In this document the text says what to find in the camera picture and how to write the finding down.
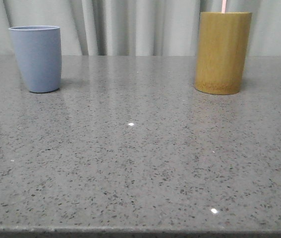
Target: blue cup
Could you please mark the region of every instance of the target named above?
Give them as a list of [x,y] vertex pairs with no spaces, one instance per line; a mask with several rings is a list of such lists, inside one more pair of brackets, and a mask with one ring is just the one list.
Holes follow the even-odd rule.
[[9,32],[27,89],[33,93],[58,89],[62,67],[60,27],[10,27]]

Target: gray curtain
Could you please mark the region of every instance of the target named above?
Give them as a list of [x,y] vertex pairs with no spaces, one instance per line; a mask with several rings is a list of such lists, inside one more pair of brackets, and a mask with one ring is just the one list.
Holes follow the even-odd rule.
[[[58,25],[64,55],[193,56],[199,14],[221,0],[0,0],[0,54],[9,26]],[[281,0],[227,0],[253,13],[248,55],[281,56]]]

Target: wooden cup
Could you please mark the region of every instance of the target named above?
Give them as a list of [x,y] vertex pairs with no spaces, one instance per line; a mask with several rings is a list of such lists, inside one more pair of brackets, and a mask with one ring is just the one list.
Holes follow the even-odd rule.
[[239,92],[251,16],[250,12],[201,13],[197,90],[218,95]]

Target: tabletop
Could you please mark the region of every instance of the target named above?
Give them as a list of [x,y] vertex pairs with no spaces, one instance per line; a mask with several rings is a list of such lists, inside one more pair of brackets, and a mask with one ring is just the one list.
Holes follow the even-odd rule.
[[0,56],[0,236],[281,235],[281,57],[247,58],[234,95],[194,72],[63,56],[60,89],[35,94]]

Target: cup rim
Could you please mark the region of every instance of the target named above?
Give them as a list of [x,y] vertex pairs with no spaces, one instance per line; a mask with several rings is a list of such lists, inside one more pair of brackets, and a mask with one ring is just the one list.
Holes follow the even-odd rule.
[[47,31],[60,29],[59,26],[14,26],[9,27],[12,31]]

